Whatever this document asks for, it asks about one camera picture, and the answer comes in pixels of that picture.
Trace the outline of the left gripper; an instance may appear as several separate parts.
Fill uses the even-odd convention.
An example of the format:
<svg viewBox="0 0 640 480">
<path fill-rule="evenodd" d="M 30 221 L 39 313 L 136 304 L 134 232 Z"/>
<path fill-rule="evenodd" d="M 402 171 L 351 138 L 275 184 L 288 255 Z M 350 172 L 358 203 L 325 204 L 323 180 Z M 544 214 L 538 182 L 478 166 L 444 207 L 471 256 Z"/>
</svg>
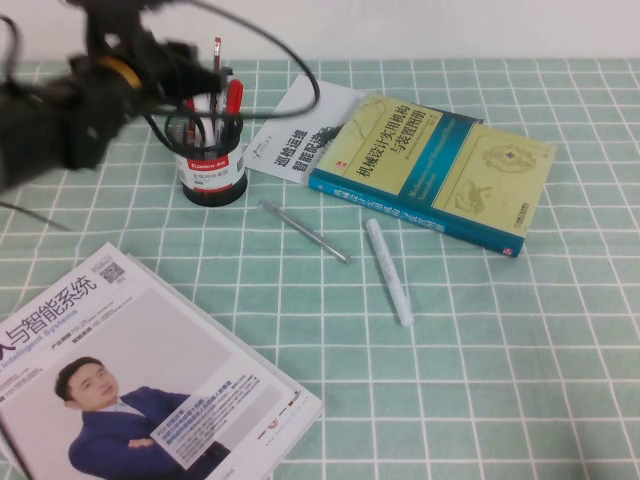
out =
<svg viewBox="0 0 640 480">
<path fill-rule="evenodd" d="M 170 98 L 220 94 L 228 84 L 228 68 L 202 66 L 198 48 L 191 43 L 102 37 L 97 41 L 97 62 L 120 73 L 157 105 L 170 104 Z"/>
</svg>

